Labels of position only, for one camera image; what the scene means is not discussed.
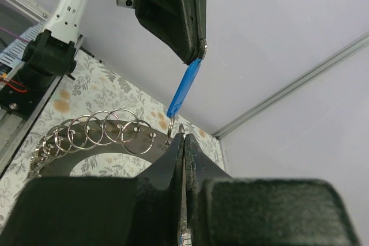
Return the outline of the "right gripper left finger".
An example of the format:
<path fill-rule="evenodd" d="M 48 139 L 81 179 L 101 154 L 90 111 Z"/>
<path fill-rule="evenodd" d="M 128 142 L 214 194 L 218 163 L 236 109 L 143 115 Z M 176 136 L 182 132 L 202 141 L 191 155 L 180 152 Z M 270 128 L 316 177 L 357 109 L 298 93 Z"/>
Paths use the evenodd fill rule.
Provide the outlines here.
<path fill-rule="evenodd" d="M 21 191 L 2 245 L 178 245 L 183 135 L 134 178 L 41 177 Z"/>

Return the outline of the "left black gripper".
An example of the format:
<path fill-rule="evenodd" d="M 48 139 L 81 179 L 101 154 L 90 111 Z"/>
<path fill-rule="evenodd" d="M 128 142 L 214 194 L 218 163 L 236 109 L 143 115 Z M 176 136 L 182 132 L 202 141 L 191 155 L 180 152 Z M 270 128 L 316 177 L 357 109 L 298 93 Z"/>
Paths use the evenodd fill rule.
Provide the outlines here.
<path fill-rule="evenodd" d="M 207 0 L 133 0 L 139 23 L 189 65 L 204 59 Z"/>

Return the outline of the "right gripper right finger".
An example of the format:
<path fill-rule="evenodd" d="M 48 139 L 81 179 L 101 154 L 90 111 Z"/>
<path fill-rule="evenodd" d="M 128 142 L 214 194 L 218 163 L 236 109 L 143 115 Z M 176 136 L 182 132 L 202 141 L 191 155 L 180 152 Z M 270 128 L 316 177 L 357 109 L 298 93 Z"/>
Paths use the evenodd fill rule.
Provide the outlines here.
<path fill-rule="evenodd" d="M 184 140 L 193 245 L 359 245 L 339 193 L 321 179 L 235 178 Z"/>

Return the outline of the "blue key tag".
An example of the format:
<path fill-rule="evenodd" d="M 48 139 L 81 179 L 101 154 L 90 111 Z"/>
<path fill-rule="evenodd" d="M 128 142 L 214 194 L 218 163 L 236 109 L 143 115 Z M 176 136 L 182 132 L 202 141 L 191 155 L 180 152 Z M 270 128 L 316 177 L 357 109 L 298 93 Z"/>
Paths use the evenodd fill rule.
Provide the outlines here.
<path fill-rule="evenodd" d="M 201 62 L 203 61 L 206 55 L 206 52 L 207 52 L 207 48 L 208 48 L 206 39 L 201 39 L 199 41 L 199 46 L 200 46 L 199 56 L 188 66 L 173 96 L 170 106 L 168 107 L 167 116 L 169 118 L 176 116 L 177 113 L 179 112 L 199 72 L 199 69 L 201 67 Z"/>

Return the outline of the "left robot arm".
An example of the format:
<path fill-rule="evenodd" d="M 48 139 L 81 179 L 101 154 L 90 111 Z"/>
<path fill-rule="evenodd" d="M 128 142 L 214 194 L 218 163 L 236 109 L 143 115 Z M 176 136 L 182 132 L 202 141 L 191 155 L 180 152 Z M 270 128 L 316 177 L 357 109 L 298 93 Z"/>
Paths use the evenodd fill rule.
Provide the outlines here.
<path fill-rule="evenodd" d="M 19 80 L 32 90 L 45 90 L 56 76 L 71 74 L 79 26 L 88 0 L 60 0 L 36 39 L 23 54 L 25 69 Z M 207 0 L 116 0 L 135 11 L 138 22 L 187 65 L 179 84 L 189 91 L 207 50 Z"/>

